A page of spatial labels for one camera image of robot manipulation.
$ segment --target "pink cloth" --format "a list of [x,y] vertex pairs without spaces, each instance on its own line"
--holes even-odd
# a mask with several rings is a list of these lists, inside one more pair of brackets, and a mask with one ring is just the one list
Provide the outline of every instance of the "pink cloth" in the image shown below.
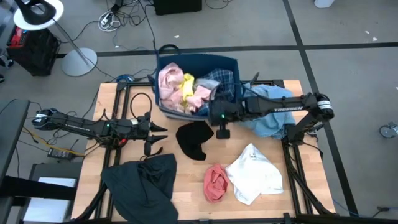
[[198,86],[197,90],[194,92],[193,96],[187,97],[187,103],[190,108],[200,108],[203,105],[203,100],[209,100],[211,90],[206,89],[203,86]]
[[182,102],[182,90],[178,86],[183,82],[183,72],[181,68],[170,63],[159,72],[159,95],[162,105],[179,112],[184,112]]
[[203,188],[206,200],[209,202],[220,202],[228,187],[228,178],[224,168],[215,164],[207,169]]

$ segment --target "white cloth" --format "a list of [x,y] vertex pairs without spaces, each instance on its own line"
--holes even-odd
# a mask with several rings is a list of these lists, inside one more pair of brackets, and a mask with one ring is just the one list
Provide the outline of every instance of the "white cloth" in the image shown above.
[[284,191],[279,170],[253,144],[246,146],[225,171],[234,185],[236,199],[246,205],[260,194],[281,194]]

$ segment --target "caster wheel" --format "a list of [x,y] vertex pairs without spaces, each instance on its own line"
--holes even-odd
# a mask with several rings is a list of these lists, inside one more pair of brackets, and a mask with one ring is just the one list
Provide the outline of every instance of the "caster wheel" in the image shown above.
[[393,138],[396,136],[394,130],[388,125],[381,126],[379,132],[384,138]]

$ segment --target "red cloth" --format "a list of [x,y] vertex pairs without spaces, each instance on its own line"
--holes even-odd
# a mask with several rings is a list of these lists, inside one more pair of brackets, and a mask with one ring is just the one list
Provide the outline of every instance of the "red cloth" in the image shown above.
[[228,187],[228,178],[224,168],[215,164],[207,169],[203,188],[206,200],[209,202],[220,202]]

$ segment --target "plaid shirt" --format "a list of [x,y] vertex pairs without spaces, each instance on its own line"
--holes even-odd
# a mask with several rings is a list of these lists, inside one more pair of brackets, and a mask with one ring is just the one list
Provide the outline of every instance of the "plaid shirt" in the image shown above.
[[[235,85],[233,83],[235,83],[235,80],[234,80],[234,73],[232,71],[216,68],[213,71],[211,71],[209,74],[200,78],[215,80],[220,83],[220,85],[217,87],[215,98],[223,97],[228,101],[234,100]],[[201,106],[194,115],[206,116],[208,112],[209,112],[209,104],[204,103],[203,106]]]

